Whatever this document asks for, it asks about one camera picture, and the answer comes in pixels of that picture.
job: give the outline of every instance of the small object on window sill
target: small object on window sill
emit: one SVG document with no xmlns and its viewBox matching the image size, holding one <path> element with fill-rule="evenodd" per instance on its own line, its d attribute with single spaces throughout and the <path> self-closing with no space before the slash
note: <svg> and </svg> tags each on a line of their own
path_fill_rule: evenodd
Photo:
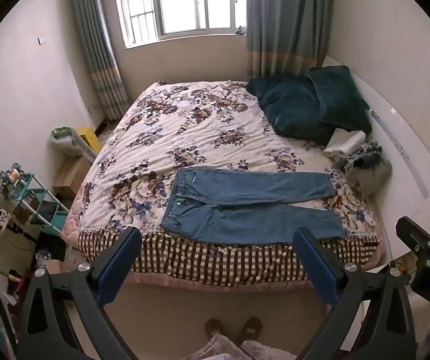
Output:
<svg viewBox="0 0 430 360">
<path fill-rule="evenodd" d="M 239 28 L 235 31 L 235 35 L 246 35 L 247 27 L 239 26 Z"/>
</svg>

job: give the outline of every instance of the checkered bed skirt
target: checkered bed skirt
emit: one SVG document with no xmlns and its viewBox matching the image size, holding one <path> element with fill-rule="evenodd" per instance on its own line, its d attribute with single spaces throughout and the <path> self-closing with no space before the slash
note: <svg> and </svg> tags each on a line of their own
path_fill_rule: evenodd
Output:
<svg viewBox="0 0 430 360">
<path fill-rule="evenodd" d="M 111 246 L 118 234 L 81 232 L 78 249 L 88 262 Z M 379 245 L 376 235 L 322 241 L 344 262 L 362 268 Z M 133 271 L 165 274 L 214 286 L 232 287 L 267 282 L 307 280 L 307 274 L 288 244 L 219 246 L 183 239 L 167 233 L 142 235 L 142 250 Z"/>
</svg>

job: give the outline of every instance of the blue pad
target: blue pad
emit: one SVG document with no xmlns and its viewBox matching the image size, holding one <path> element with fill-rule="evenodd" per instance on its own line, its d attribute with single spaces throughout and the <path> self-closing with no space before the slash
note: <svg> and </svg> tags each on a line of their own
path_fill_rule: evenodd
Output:
<svg viewBox="0 0 430 360">
<path fill-rule="evenodd" d="M 100 275 L 95 300 L 101 307 L 114 301 L 141 248 L 142 236 L 140 230 L 135 228 L 118 247 Z"/>
<path fill-rule="evenodd" d="M 293 234 L 293 250 L 307 271 L 321 301 L 335 307 L 341 296 L 337 277 L 319 251 L 299 228 Z"/>
</svg>

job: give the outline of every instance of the blue curtain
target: blue curtain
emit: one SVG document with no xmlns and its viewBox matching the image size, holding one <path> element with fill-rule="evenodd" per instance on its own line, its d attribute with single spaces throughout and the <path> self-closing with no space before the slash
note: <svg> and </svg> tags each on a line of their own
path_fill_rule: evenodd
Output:
<svg viewBox="0 0 430 360">
<path fill-rule="evenodd" d="M 247 0 L 249 79 L 321 66 L 330 8 L 331 0 Z"/>
<path fill-rule="evenodd" d="M 118 72 L 101 0 L 73 0 L 88 67 L 109 120 L 120 119 L 130 102 Z"/>
</svg>

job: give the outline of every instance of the feet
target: feet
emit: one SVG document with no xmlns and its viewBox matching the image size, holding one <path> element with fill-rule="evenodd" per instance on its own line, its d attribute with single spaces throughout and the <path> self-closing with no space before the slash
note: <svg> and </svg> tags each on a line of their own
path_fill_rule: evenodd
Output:
<svg viewBox="0 0 430 360">
<path fill-rule="evenodd" d="M 246 340 L 258 340 L 263 325 L 257 317 L 250 318 L 238 333 L 235 344 L 240 345 Z M 205 335 L 211 340 L 215 334 L 226 336 L 222 323 L 212 318 L 205 323 Z"/>
<path fill-rule="evenodd" d="M 219 320 L 212 318 L 205 322 L 205 335 L 211 340 L 215 334 L 225 335 L 225 330 Z"/>
<path fill-rule="evenodd" d="M 258 340 L 263 325 L 257 317 L 250 318 L 245 325 L 243 325 L 240 333 L 238 334 L 235 344 L 241 345 L 242 342 L 247 340 Z"/>
</svg>

